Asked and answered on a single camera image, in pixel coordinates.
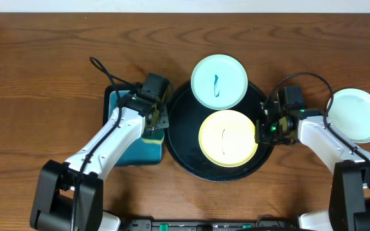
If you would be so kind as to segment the green scrubbing sponge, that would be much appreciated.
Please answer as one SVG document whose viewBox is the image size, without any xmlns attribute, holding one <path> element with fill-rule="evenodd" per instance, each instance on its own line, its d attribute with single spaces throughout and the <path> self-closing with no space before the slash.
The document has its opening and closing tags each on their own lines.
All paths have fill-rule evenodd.
<svg viewBox="0 0 370 231">
<path fill-rule="evenodd" d="M 142 134 L 141 139 L 147 144 L 160 145 L 164 141 L 164 130 L 147 131 Z"/>
</svg>

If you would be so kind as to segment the yellow plate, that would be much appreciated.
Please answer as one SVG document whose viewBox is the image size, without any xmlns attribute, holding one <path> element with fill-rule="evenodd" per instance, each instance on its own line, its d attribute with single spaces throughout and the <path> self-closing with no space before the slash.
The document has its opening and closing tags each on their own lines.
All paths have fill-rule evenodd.
<svg viewBox="0 0 370 231">
<path fill-rule="evenodd" d="M 221 167 L 248 163 L 258 149 L 253 122 L 235 110 L 220 110 L 209 115 L 198 132 L 203 154 Z"/>
</svg>

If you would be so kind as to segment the white plate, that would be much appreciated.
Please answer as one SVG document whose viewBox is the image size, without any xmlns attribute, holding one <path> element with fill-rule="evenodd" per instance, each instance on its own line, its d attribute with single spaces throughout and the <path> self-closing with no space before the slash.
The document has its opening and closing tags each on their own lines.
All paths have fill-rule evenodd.
<svg viewBox="0 0 370 231">
<path fill-rule="evenodd" d="M 370 142 L 370 94 L 368 92 L 360 89 L 342 89 L 334 93 L 328 118 L 353 142 Z"/>
<path fill-rule="evenodd" d="M 248 88 L 243 65 L 228 55 L 210 55 L 202 59 L 191 75 L 191 90 L 199 103 L 213 110 L 237 105 Z"/>
</svg>

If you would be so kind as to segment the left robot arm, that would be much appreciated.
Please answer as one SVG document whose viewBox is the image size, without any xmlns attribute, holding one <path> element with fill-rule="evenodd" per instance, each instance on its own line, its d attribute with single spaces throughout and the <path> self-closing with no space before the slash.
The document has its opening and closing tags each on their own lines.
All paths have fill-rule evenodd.
<svg viewBox="0 0 370 231">
<path fill-rule="evenodd" d="M 40 170 L 30 215 L 35 230 L 118 230 L 121 220 L 103 209 L 103 188 L 126 149 L 160 123 L 162 96 L 123 96 L 102 129 L 65 162 Z"/>
</svg>

